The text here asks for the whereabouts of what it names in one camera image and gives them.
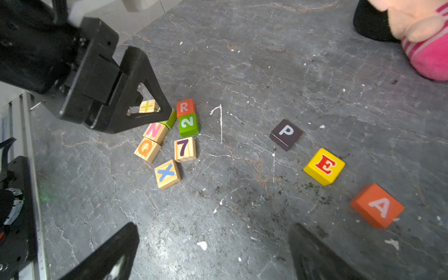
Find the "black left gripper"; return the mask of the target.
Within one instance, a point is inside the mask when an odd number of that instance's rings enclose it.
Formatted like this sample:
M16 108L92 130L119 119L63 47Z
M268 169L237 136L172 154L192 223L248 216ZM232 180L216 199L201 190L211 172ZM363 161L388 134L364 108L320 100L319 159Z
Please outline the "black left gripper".
M99 18L86 17L80 27L78 54L47 91L31 92L56 118L85 123L87 128L116 134L150 123L166 121L172 108L156 78L148 56L128 47L120 66L113 54L119 35ZM160 110L131 113L143 101L144 85Z

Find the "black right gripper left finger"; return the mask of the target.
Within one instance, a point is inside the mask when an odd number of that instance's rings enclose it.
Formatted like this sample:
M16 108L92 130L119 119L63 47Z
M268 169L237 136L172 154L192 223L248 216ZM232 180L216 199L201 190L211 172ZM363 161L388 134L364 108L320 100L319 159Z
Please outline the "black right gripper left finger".
M139 242L138 227L129 222L62 279L127 280Z

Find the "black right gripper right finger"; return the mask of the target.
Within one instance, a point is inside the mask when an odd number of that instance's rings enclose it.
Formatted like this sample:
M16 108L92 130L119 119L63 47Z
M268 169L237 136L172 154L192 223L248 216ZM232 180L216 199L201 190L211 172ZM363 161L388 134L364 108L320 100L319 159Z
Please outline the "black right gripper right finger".
M291 226L288 243L299 280L364 280L366 278L301 224Z

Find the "orange A block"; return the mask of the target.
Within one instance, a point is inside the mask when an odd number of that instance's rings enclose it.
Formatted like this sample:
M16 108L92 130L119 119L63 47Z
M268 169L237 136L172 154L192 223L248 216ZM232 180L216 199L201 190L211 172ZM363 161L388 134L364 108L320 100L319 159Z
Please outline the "orange A block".
M405 207L377 184L366 186L350 206L373 227L386 229L399 217Z

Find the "yellow E block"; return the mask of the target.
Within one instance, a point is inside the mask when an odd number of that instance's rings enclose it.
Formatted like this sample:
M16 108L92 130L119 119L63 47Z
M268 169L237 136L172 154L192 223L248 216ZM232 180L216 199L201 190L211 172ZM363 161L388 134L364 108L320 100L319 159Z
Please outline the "yellow E block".
M344 167L344 161L321 148L303 170L322 186L329 186L335 182Z

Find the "dark purple P block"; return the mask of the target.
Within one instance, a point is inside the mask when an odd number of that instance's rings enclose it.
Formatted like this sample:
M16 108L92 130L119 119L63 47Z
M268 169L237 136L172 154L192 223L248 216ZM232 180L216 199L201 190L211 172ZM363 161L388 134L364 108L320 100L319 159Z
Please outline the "dark purple P block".
M288 151L303 135L303 130L289 120L283 119L269 134L269 138Z

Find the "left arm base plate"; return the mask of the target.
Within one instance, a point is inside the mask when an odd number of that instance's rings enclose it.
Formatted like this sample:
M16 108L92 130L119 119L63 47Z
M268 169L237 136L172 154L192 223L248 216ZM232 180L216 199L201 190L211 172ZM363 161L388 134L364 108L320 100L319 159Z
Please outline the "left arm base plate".
M36 227L29 160L18 156L8 161L16 141L1 142L1 279L14 279L37 258Z

